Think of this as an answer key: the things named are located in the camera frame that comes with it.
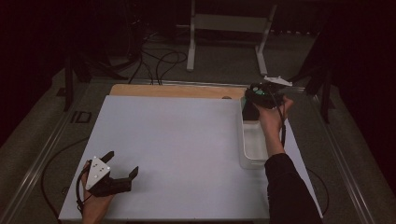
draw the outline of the floor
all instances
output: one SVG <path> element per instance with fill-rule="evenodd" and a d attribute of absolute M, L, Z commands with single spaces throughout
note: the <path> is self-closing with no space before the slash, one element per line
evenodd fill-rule
<path fill-rule="evenodd" d="M 314 41 L 315 38 L 305 35 L 270 35 L 264 49 L 269 75 L 285 79 L 295 76 Z M 163 76 L 163 84 L 183 82 L 244 86 L 260 82 L 262 78 L 259 76 L 253 47 L 254 43 L 249 41 L 214 42 L 205 38 L 198 39 L 194 71 L 187 72 L 186 63 L 178 63 Z M 170 52 L 168 49 L 187 53 L 188 43 L 183 38 L 161 42 L 156 39 L 149 41 L 144 49 L 161 58 Z M 132 83 L 150 83 L 149 71 L 155 77 L 158 60 L 147 53 L 143 54 L 147 65 L 142 66 Z M 122 60 L 112 58 L 113 63 Z M 177 60 L 177 56 L 170 55 L 166 60 Z M 159 74 L 171 65 L 158 65 Z M 131 77 L 137 66 L 134 64 L 120 71 L 120 75 Z M 64 98 L 56 96 L 64 86 L 64 71 L 61 71 L 53 78 L 51 89 L 2 146 L 1 223 L 56 221 L 45 203 L 40 182 L 43 181 L 49 201 L 59 212 L 64 193 L 68 191 L 104 97 L 114 83 L 120 83 L 97 71 L 92 73 L 94 77 L 91 83 L 76 81 L 75 103 L 68 113 L 64 113 Z M 302 80 L 294 86 L 303 87 L 306 81 Z M 296 93 L 291 93 L 290 97 L 295 102 L 295 108 L 290 113 L 290 124 L 305 165 L 314 171 L 310 178 L 319 205 L 323 211 L 326 210 L 323 222 L 395 223 L 395 197 L 379 172 L 370 149 L 348 114 L 337 89 L 332 88 L 330 125 L 323 124 L 313 109 L 317 106 L 315 97 Z M 92 113 L 92 120 L 88 123 L 70 122 L 75 111 Z M 60 154 L 50 161 L 57 152 Z"/>

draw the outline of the black object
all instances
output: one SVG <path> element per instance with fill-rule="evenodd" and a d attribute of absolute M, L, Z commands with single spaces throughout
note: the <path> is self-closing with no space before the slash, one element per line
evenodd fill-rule
<path fill-rule="evenodd" d="M 279 106 L 283 105 L 284 94 L 279 92 L 279 90 L 285 88 L 284 85 L 280 85 L 274 82 L 265 83 L 253 83 L 245 91 L 246 103 L 244 109 L 242 110 L 243 120 L 258 120 L 259 111 L 255 105 L 262 106 L 267 109 L 276 108 L 279 112 L 280 120 L 282 122 L 282 146 L 285 146 L 286 139 L 286 126 L 285 118 L 280 111 Z"/>
<path fill-rule="evenodd" d="M 70 148 L 74 147 L 77 144 L 80 144 L 82 142 L 87 141 L 89 138 L 90 137 L 85 137 L 83 139 L 80 139 L 77 142 L 75 142 L 75 143 L 73 143 L 73 144 L 71 144 L 71 145 L 69 145 L 67 147 L 64 147 L 61 150 L 59 150 L 58 152 L 56 152 L 51 158 L 49 158 L 46 166 L 44 166 L 43 173 L 41 174 L 41 180 L 40 180 L 41 193 L 43 194 L 44 200 L 46 201 L 47 205 L 49 206 L 50 210 L 52 211 L 52 214 L 55 216 L 57 222 L 60 223 L 60 224 L 62 224 L 62 221 L 58 219 L 59 214 L 58 214 L 57 210 L 55 209 L 54 205 L 50 202 L 50 199 L 49 199 L 49 197 L 48 197 L 48 195 L 47 195 L 47 193 L 45 191 L 45 188 L 44 188 L 44 182 L 45 182 L 44 179 L 45 179 L 45 176 L 46 176 L 46 172 L 47 172 L 50 164 L 52 163 L 52 161 L 55 158 L 57 158 L 62 152 L 65 152 L 67 149 L 70 149 Z"/>
<path fill-rule="evenodd" d="M 300 74 L 312 75 L 313 84 L 315 79 L 338 88 L 396 195 L 396 117 L 392 116 L 396 113 L 395 22 L 391 1 L 340 4 L 320 32 Z"/>
<path fill-rule="evenodd" d="M 89 123 L 91 121 L 92 112 L 75 111 L 70 123 Z"/>
<path fill-rule="evenodd" d="M 245 97 L 256 105 L 272 109 L 283 104 L 284 94 L 278 91 L 284 87 L 273 82 L 253 83 L 246 89 Z"/>
<path fill-rule="evenodd" d="M 322 224 L 318 208 L 292 160 L 276 154 L 265 163 L 271 223 Z"/>
<path fill-rule="evenodd" d="M 110 151 L 100 160 L 106 163 L 110 161 L 111 158 L 113 157 L 114 157 L 114 151 Z M 78 210 L 81 212 L 81 214 L 84 209 L 84 202 L 81 200 L 79 195 L 79 182 L 81 181 L 82 176 L 90 171 L 92 161 L 88 161 L 88 163 L 89 164 L 81 171 L 80 175 L 78 176 L 78 181 L 76 184 L 77 204 L 78 204 Z M 126 178 L 120 178 L 120 179 L 111 178 L 109 172 L 92 188 L 90 188 L 88 192 L 95 197 L 106 197 L 108 195 L 131 191 L 132 180 L 134 180 L 134 178 L 137 176 L 138 173 L 139 173 L 138 166 L 136 166 Z"/>
<path fill-rule="evenodd" d="M 294 83 L 305 77 L 311 77 L 308 84 L 305 86 L 306 94 L 316 95 L 318 94 L 320 87 L 322 87 L 320 115 L 322 116 L 324 121 L 326 121 L 326 123 L 330 123 L 329 103 L 330 103 L 330 89 L 332 85 L 331 68 L 325 65 L 317 65 L 305 71 L 303 67 L 297 76 L 290 78 L 288 81 Z"/>
<path fill-rule="evenodd" d="M 65 106 L 73 103 L 73 72 L 81 82 L 90 82 L 91 69 L 116 80 L 127 80 L 117 70 L 135 63 L 143 44 L 142 2 L 128 0 L 119 3 L 98 1 L 71 11 L 65 35 Z M 126 63 L 111 65 L 109 54 L 126 52 Z"/>

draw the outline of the metal frame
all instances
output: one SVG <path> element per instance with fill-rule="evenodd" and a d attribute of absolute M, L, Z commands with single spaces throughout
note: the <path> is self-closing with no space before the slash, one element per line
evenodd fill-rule
<path fill-rule="evenodd" d="M 251 32 L 262 34 L 262 42 L 256 46 L 257 62 L 260 68 L 261 75 L 267 75 L 267 67 L 262 55 L 262 51 L 270 33 L 272 20 L 276 12 L 276 5 L 273 5 L 267 18 L 253 18 L 253 17 L 235 17 L 235 16 L 220 16 L 220 15 L 206 15 L 195 13 L 195 0 L 191 0 L 191 25 L 190 25 L 190 48 L 187 59 L 187 70 L 192 72 L 194 70 L 195 62 L 195 30 L 221 30 L 221 31 L 238 31 Z"/>
<path fill-rule="evenodd" d="M 140 83 L 149 84 L 149 80 L 140 80 Z M 228 86 L 228 87 L 247 87 L 248 85 L 232 85 L 232 84 L 218 84 L 218 83 L 197 83 L 197 82 L 173 82 L 166 81 L 165 85 L 193 85 L 193 86 Z M 47 144 L 43 146 L 40 154 L 36 158 L 33 165 L 30 167 L 25 177 L 23 178 L 19 188 L 16 190 L 14 197 L 12 198 L 10 204 L 7 206 L 4 214 L 0 217 L 0 223 L 11 223 L 13 218 L 21 211 L 24 203 L 27 198 L 30 196 L 33 187 L 35 186 L 36 181 L 41 176 L 42 170 L 44 168 L 45 161 L 48 160 L 50 153 L 55 149 L 65 127 L 67 121 L 69 121 L 71 114 L 82 98 L 84 91 L 77 92 L 77 100 L 72 104 L 72 108 L 69 112 L 64 113 L 64 115 L 59 120 L 57 126 L 55 127 L 52 135 L 49 137 Z M 284 92 L 287 93 L 304 93 L 304 88 L 299 87 L 287 87 L 284 89 Z M 320 102 L 317 96 L 310 98 L 310 104 L 312 105 L 319 124 L 321 124 L 321 128 L 323 132 L 326 134 L 330 146 L 331 151 L 334 156 L 335 163 L 337 165 L 338 170 L 340 171 L 341 177 L 343 178 L 346 189 L 349 193 L 351 201 L 353 202 L 355 209 L 358 213 L 358 216 L 363 224 L 375 223 L 374 217 L 370 212 L 367 202 L 365 201 L 361 189 L 353 176 L 352 172 L 349 169 L 347 161 L 344 158 L 343 152 L 341 148 L 338 146 L 337 141 L 332 133 L 332 129 L 329 124 L 326 124 L 322 119 L 319 112 Z"/>

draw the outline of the wooden board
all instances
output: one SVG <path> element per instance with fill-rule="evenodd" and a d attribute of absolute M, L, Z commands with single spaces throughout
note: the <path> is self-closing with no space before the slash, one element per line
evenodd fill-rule
<path fill-rule="evenodd" d="M 241 99 L 244 88 L 236 87 L 198 87 L 198 86 L 152 86 L 117 84 L 111 89 L 110 95 L 124 96 L 157 96 L 222 99 L 229 97 Z"/>

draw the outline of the person's arm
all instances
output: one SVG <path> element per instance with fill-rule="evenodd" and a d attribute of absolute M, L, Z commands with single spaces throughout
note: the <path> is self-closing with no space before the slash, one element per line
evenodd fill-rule
<path fill-rule="evenodd" d="M 114 195 L 106 197 L 95 197 L 91 195 L 85 186 L 87 185 L 88 174 L 85 173 L 82 178 L 82 187 L 84 188 L 84 209 L 82 210 L 82 223 L 83 224 L 99 224 L 105 216 L 108 207 L 110 206 L 111 200 Z"/>
<path fill-rule="evenodd" d="M 280 111 L 286 119 L 293 101 L 285 96 L 284 102 Z M 268 178 L 270 223 L 322 223 L 305 182 L 300 178 L 279 139 L 282 122 L 278 110 L 259 106 L 257 108 L 260 111 L 259 120 L 269 157 L 265 163 L 265 173 Z"/>

